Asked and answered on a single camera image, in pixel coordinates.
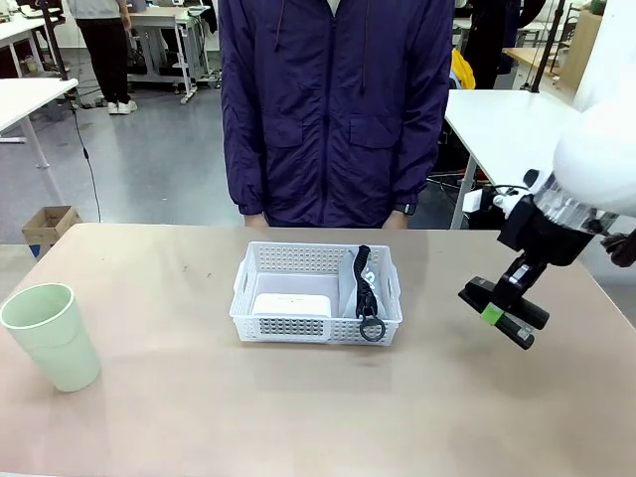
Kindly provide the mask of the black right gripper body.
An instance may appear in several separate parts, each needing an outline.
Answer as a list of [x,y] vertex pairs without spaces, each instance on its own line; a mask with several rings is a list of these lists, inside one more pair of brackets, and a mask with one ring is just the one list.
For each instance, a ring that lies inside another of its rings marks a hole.
[[522,254],[529,267],[569,266],[591,242],[592,235],[558,225],[544,216],[532,196],[524,196],[503,224],[498,241]]

